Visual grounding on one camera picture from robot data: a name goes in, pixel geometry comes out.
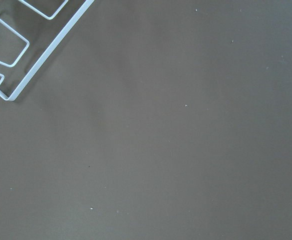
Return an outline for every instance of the gray tabletop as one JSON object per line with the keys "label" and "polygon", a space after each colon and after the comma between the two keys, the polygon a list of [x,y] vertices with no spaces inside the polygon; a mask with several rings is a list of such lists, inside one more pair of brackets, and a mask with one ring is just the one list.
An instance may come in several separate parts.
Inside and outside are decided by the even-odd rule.
{"label": "gray tabletop", "polygon": [[292,240],[292,1],[97,0],[0,99],[0,240]]}

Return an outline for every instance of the wire rack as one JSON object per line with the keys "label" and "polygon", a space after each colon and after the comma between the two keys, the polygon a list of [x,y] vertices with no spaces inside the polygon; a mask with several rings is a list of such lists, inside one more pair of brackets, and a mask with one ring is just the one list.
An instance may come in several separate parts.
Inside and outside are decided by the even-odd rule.
{"label": "wire rack", "polygon": [[94,0],[0,0],[0,97],[14,101]]}

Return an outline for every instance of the white metal frame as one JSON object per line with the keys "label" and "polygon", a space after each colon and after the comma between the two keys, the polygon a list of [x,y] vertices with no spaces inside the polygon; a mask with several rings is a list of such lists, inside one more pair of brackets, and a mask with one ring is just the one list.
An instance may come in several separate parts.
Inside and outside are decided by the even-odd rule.
{"label": "white metal frame", "polygon": [[[43,65],[43,63],[47,60],[47,58],[51,55],[51,53],[56,49],[56,47],[60,44],[60,42],[63,40],[63,38],[67,35],[67,33],[72,29],[72,27],[75,25],[75,23],[81,18],[81,16],[86,12],[86,10],[91,6],[91,4],[95,0],[85,0],[85,2],[82,4],[82,6],[78,9],[78,11],[73,15],[73,17],[69,20],[69,22],[64,26],[64,28],[59,32],[59,34],[56,36],[56,38],[51,42],[51,44],[48,46],[48,48],[43,52],[43,54],[39,57],[39,59],[36,61],[36,63],[32,66],[32,68],[28,71],[28,73],[25,75],[25,77],[21,80],[21,82],[18,84],[18,86],[14,89],[14,91],[11,93],[11,95],[7,96],[0,90],[0,97],[4,99],[5,101],[14,101],[18,95],[21,93],[21,91],[25,88],[25,86],[29,83],[31,78],[35,75],[35,73],[39,70],[39,68]],[[52,19],[60,12],[60,10],[66,5],[68,0],[64,1],[64,3],[57,9],[57,11],[51,16]],[[32,10],[36,9],[33,6],[28,6]],[[8,28],[10,31],[12,31],[15,35],[20,37],[23,41],[26,42],[26,47],[23,49],[23,51],[19,54],[17,59],[12,64],[7,64],[0,61],[1,65],[4,65],[5,67],[13,67],[16,65],[16,63],[20,60],[22,55],[25,53],[27,48],[29,47],[29,41],[25,39],[23,36],[21,36],[18,32],[16,32],[13,28],[11,28],[8,24],[6,24],[4,21],[0,19],[0,23],[3,24],[6,28]],[[0,73],[0,84],[4,81],[4,75]]]}

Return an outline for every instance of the matte surface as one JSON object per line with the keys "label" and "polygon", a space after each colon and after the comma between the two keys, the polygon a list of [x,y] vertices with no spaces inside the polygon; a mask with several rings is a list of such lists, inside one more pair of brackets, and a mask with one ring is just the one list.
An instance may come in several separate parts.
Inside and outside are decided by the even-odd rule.
{"label": "matte surface", "polygon": [[97,0],[0,99],[3,239],[292,239],[292,1]]}

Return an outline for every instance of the white wire rack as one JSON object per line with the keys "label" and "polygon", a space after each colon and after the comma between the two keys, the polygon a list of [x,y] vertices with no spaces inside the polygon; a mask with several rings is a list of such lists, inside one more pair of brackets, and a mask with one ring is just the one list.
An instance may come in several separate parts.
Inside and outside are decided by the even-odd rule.
{"label": "white wire rack", "polygon": [[[18,97],[93,2],[94,0],[61,0],[57,8],[50,9],[50,13],[47,13],[47,11],[42,10],[44,8],[38,7],[43,4],[42,0],[31,0],[31,2],[25,0],[0,1],[0,31],[9,31],[23,43],[20,52],[13,60],[7,60],[8,57],[5,55],[5,59],[0,58],[0,97],[2,99],[14,101]],[[3,20],[1,16],[6,16],[6,19],[11,22]],[[37,29],[29,27],[29,22],[33,19],[37,20],[37,24],[33,24]],[[7,78],[14,79],[13,87],[8,86]],[[12,88],[7,90],[8,93],[1,89],[3,83],[6,83],[4,89]]]}

